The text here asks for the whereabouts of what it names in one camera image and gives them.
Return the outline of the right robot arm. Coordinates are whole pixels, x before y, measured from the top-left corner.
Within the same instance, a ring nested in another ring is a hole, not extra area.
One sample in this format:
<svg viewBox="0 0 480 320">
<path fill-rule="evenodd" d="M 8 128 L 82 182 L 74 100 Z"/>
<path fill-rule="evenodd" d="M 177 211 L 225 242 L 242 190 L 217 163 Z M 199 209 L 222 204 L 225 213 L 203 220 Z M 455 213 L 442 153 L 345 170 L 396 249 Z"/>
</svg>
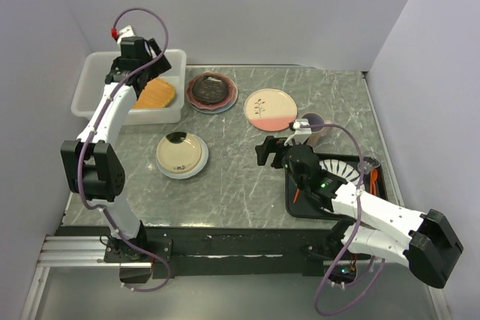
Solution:
<svg viewBox="0 0 480 320">
<path fill-rule="evenodd" d="M 392 204 L 359 183 L 359 168 L 330 155 L 314 153 L 308 145 L 288 145 L 267 136 L 255 147 L 258 165 L 274 155 L 271 167 L 283 169 L 289 184 L 320 211 L 345 216 L 359 226 L 342 227 L 328 240 L 337 259 L 350 253 L 368 254 L 396 262 L 430 287 L 445 287 L 464 247 L 447 217 Z"/>
</svg>

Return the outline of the cream and pink round plate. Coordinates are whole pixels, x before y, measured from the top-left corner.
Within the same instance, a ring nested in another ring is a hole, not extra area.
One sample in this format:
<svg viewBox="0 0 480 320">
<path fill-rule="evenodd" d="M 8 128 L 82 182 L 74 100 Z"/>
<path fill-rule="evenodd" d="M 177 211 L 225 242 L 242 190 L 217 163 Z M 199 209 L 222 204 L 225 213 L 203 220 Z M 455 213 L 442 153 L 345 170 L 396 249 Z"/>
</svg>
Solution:
<svg viewBox="0 0 480 320">
<path fill-rule="evenodd" d="M 274 88 L 257 90 L 244 102 L 247 120 L 256 128 L 268 132 L 287 129 L 296 119 L 297 111 L 296 102 L 292 97 Z"/>
</svg>

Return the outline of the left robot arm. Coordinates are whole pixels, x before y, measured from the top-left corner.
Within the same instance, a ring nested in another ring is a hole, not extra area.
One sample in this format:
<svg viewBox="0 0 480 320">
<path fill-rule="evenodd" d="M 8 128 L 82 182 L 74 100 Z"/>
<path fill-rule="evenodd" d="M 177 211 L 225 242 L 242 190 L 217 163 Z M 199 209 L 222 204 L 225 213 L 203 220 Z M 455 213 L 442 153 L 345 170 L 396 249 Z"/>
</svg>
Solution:
<svg viewBox="0 0 480 320">
<path fill-rule="evenodd" d="M 61 158 L 70 190 L 83 205 L 97 210 L 114 238 L 125 239 L 122 252 L 132 261 L 144 259 L 149 243 L 139 236 L 141 221 L 124 194 L 125 170 L 114 143 L 125 119 L 151 80 L 171 68 L 164 49 L 153 39 L 123 37 L 120 55 L 104 80 L 103 94 L 86 128 L 61 145 Z"/>
</svg>

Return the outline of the orange woven-pattern square plate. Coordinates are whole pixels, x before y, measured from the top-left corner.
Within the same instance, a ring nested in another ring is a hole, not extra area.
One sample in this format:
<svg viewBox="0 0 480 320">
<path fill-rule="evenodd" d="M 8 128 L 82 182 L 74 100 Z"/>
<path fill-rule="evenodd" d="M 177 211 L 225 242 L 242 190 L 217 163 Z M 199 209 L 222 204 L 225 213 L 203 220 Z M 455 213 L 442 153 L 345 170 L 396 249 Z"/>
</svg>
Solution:
<svg viewBox="0 0 480 320">
<path fill-rule="evenodd" d="M 148 82 L 133 108 L 162 109 L 168 107 L 175 97 L 175 87 L 162 78 L 156 78 Z"/>
</svg>

